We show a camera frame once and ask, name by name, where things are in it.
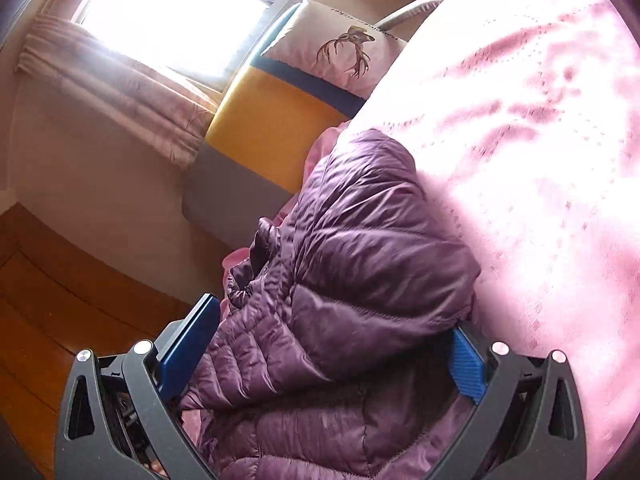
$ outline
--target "purple puffer jacket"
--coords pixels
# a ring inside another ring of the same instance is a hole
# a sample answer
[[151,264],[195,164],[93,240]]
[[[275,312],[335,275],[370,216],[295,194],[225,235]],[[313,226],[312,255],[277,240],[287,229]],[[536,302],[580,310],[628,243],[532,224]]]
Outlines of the purple puffer jacket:
[[466,420],[447,372],[478,263],[430,213],[414,161],[342,136],[287,221],[260,220],[232,313],[183,406],[221,480],[422,478]]

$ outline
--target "deer print pillow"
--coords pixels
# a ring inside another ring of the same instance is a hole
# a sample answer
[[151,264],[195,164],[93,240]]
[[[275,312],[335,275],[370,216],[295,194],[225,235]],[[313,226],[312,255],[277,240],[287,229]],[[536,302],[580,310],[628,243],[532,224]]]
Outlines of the deer print pillow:
[[262,55],[367,99],[405,45],[339,10],[303,0]]

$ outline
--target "pink bedspread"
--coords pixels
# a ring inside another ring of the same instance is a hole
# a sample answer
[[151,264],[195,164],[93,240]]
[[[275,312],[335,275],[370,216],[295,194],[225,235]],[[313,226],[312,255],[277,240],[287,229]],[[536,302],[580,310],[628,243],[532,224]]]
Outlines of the pink bedspread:
[[594,478],[640,411],[640,48],[609,0],[446,0],[348,131],[414,155],[482,265],[478,323],[561,348]]

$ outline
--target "curtain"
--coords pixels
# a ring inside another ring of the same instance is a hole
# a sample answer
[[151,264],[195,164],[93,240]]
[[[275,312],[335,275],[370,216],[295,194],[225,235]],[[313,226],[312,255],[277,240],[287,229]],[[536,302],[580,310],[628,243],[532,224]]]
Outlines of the curtain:
[[180,75],[111,50],[55,16],[36,17],[17,68],[105,114],[183,169],[218,108]]

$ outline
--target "wooden floor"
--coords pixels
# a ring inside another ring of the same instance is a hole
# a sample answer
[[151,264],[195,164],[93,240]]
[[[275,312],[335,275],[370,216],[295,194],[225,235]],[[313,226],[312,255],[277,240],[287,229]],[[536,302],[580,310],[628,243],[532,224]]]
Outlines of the wooden floor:
[[76,248],[20,204],[0,216],[0,413],[47,479],[76,353],[125,352],[189,309]]

